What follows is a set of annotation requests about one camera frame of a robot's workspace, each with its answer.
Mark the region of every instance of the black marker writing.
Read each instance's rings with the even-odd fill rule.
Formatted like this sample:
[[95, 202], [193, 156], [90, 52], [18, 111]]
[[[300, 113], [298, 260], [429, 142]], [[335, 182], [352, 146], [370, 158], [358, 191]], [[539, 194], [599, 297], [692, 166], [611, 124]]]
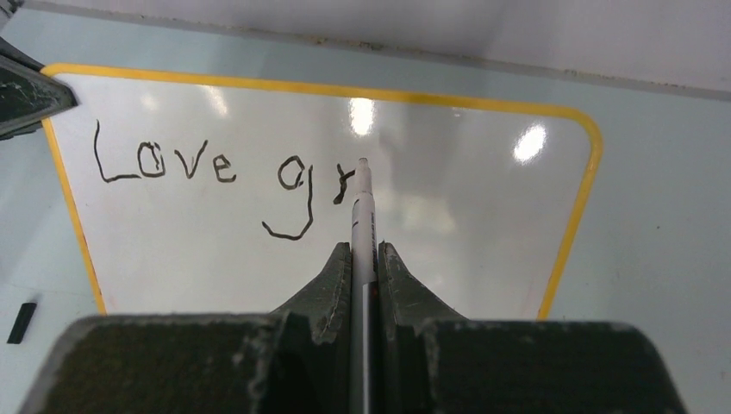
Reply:
[[[297, 178], [295, 179], [295, 184], [289, 185], [284, 182], [284, 178], [282, 177], [282, 171], [292, 162], [296, 161], [297, 165], [299, 166], [299, 172], [297, 173]], [[279, 179], [279, 184], [281, 184], [285, 189], [287, 190], [294, 190], [298, 186], [302, 185], [303, 182], [299, 179], [302, 177], [302, 172], [304, 171], [304, 164], [302, 163], [302, 160], [299, 159], [299, 155], [292, 155], [290, 158], [288, 158], [281, 166], [279, 166], [279, 169], [277, 170], [277, 178]]]
[[344, 173], [340, 164], [337, 165], [337, 169], [338, 174], [340, 175], [340, 178], [338, 180], [341, 182], [341, 192], [339, 192], [338, 195], [333, 198], [333, 204], [335, 205], [342, 203], [342, 199], [345, 197], [345, 191], [347, 190], [347, 179], [355, 175], [355, 170]]
[[185, 170], [185, 177], [188, 179], [192, 179], [194, 175], [196, 175], [196, 169], [198, 169], [198, 161], [201, 159], [201, 155], [203, 155], [203, 151], [205, 151], [206, 146], [208, 145], [208, 140], [203, 142], [203, 146], [201, 149], [198, 150], [198, 155], [196, 155], [196, 158], [193, 159], [193, 167], [191, 168], [191, 171], [188, 172], [188, 165], [185, 164], [185, 159], [183, 158], [183, 155], [178, 151], [177, 149], [174, 151], [175, 154], [180, 158], [180, 162], [183, 164], [183, 169]]
[[[155, 171], [156, 172], [147, 172], [142, 167], [142, 151], [145, 149], [150, 150], [150, 154], [153, 156], [153, 159], [155, 160]], [[162, 177], [165, 175], [165, 160], [162, 158], [162, 153], [160, 153], [160, 158], [158, 160], [157, 153], [160, 153], [160, 147], [157, 142], [140, 142], [140, 146], [137, 147], [137, 166], [140, 168], [140, 173], [144, 175], [145, 177], [149, 177], [151, 179], [156, 179], [158, 177]]]
[[221, 170], [226, 170], [230, 167], [231, 163], [228, 162], [228, 160], [226, 159], [226, 155], [219, 154], [213, 159], [213, 170], [216, 171], [216, 179], [219, 182], [233, 183], [234, 181], [236, 181], [236, 174], [227, 179], [221, 176]]
[[[300, 166], [300, 172], [297, 175], [297, 179], [295, 180], [294, 185], [287, 185], [284, 180], [282, 179], [282, 170], [285, 166], [289, 165], [292, 161], [296, 160], [297, 164]], [[278, 171], [278, 177], [279, 177], [279, 184], [281, 184], [286, 190], [294, 190], [298, 186], [300, 186], [302, 183], [300, 182], [300, 177], [302, 176], [302, 171], [304, 170], [304, 164], [302, 164], [302, 161], [299, 159], [298, 156], [293, 155], [290, 158], [287, 159], [287, 161], [282, 164], [282, 166], [279, 167]], [[286, 235], [284, 233], [277, 233], [276, 231], [273, 231], [271, 227], [269, 227], [268, 224], [265, 222], [261, 222], [261, 225], [264, 226], [267, 232], [269, 232], [269, 235], [272, 237], [277, 237], [280, 239], [287, 239], [287, 240], [299, 240], [302, 238], [302, 236], [307, 233], [307, 230], [309, 229], [309, 226], [312, 225], [312, 223], [315, 221], [315, 219], [312, 217], [312, 166], [309, 166], [309, 169], [307, 171], [307, 185], [308, 185], [308, 196], [307, 196], [307, 214], [309, 216], [309, 220], [307, 221], [307, 224], [304, 225], [304, 228], [299, 233], [299, 235]]]
[[97, 166], [99, 167], [99, 175], [102, 176], [102, 180], [105, 183], [113, 183], [118, 179], [141, 179], [137, 174], [119, 174], [111, 178], [104, 177], [104, 170], [102, 169], [102, 161], [99, 160], [99, 151], [97, 150], [97, 142], [99, 141], [99, 120], [97, 119], [97, 132], [94, 133], [94, 158], [97, 159]]

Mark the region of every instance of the yellow whiteboard border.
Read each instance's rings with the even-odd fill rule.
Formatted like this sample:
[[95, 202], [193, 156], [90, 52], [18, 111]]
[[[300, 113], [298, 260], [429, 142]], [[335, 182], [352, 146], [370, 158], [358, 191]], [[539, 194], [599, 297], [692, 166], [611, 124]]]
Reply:
[[[46, 66], [41, 70], [41, 73], [51, 77], [61, 73], [72, 73], [78, 75], [103, 76], [108, 78], [152, 80], [158, 82], [223, 86], [231, 88], [255, 89], [262, 91], [308, 93], [313, 95], [324, 95], [330, 97], [366, 97], [369, 99], [381, 101], [453, 106], [473, 110], [492, 110], [498, 112], [511, 112], [537, 116], [553, 116], [558, 118], [570, 119], [581, 125], [586, 131], [586, 134], [589, 136], [589, 141], [591, 144], [591, 153], [589, 156], [589, 161], [586, 163], [586, 168], [584, 169], [584, 176], [582, 177], [581, 183], [579, 184], [576, 200], [574, 201], [572, 213], [569, 216], [569, 221], [566, 225], [564, 237], [561, 240], [561, 244], [559, 246], [559, 252], [557, 253], [556, 261], [553, 264], [551, 276], [548, 279], [546, 291], [543, 294], [543, 300], [540, 303], [540, 308], [538, 310], [537, 316], [539, 320], [547, 318], [548, 312], [551, 310], [553, 298], [556, 296], [556, 291], [559, 289], [561, 274], [564, 272], [564, 267], [566, 265], [566, 262], [568, 261], [569, 253], [571, 252], [573, 239], [578, 230], [579, 221], [581, 220], [581, 216], [584, 213], [584, 207], [586, 206], [586, 202], [589, 199], [589, 192], [591, 190], [591, 185], [594, 182], [594, 176], [597, 174], [599, 160], [602, 158], [602, 134], [599, 132], [599, 127], [594, 123], [594, 121], [591, 120], [589, 116], [579, 110], [575, 110], [572, 108], [546, 105], [542, 103], [498, 101], [477, 97], [455, 97], [448, 95], [433, 95], [407, 91], [366, 89], [352, 86], [305, 84], [301, 82], [284, 82], [279, 80], [232, 78], [215, 75], [198, 75], [191, 73], [127, 69], [121, 67], [76, 65], [70, 63], [56, 63]], [[48, 138], [48, 145], [51, 148], [53, 162], [55, 163], [56, 170], [59, 173], [61, 189], [64, 192], [64, 199], [66, 200], [66, 204], [68, 205], [73, 228], [76, 232], [76, 237], [78, 239], [78, 245], [81, 247], [81, 252], [84, 256], [84, 263], [86, 265], [86, 271], [89, 274], [91, 290], [94, 291], [94, 298], [97, 301], [97, 308], [99, 309], [99, 312], [101, 314], [106, 315], [107, 311], [104, 306], [102, 292], [99, 288], [97, 274], [94, 272], [94, 265], [91, 262], [89, 248], [86, 244], [86, 238], [84, 237], [84, 230], [82, 229], [81, 222], [78, 218], [76, 204], [74, 203], [73, 195], [71, 193], [71, 186], [69, 185], [68, 177], [66, 176], [66, 170], [64, 168], [64, 163], [61, 159], [59, 144], [56, 141], [55, 134], [53, 133], [51, 120], [50, 118], [46, 118], [43, 119], [41, 122], [43, 124], [43, 129], [46, 131], [46, 137]]]

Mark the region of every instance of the white pen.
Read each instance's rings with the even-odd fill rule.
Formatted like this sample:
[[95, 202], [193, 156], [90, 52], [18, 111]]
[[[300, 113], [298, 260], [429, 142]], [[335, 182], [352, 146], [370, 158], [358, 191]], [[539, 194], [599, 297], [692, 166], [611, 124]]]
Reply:
[[376, 249], [376, 202], [373, 199], [368, 160], [358, 160], [355, 169], [355, 202], [351, 221], [353, 279], [351, 306], [351, 412], [372, 411], [372, 343], [378, 302], [378, 251]]

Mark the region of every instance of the table surface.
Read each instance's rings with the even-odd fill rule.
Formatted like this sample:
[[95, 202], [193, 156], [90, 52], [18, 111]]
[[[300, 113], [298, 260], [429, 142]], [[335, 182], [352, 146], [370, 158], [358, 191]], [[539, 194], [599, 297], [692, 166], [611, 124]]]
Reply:
[[[731, 405], [731, 103], [471, 66], [24, 9], [2, 36], [45, 63], [540, 102], [603, 132], [602, 165], [551, 318], [616, 320], [656, 344], [691, 412]], [[0, 142], [0, 327], [37, 298], [26, 339], [3, 345], [0, 412], [13, 412], [53, 339], [97, 311], [42, 133]]]

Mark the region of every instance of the pen barrel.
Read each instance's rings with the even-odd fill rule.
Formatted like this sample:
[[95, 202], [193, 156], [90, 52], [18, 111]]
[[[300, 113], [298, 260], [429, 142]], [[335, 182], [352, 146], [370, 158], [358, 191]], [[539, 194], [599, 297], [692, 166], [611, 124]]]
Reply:
[[351, 221], [353, 281], [351, 308], [350, 412], [373, 412], [373, 352], [377, 344], [374, 323], [378, 311], [378, 250], [376, 203], [371, 188], [371, 170], [361, 159], [355, 170], [355, 202]]

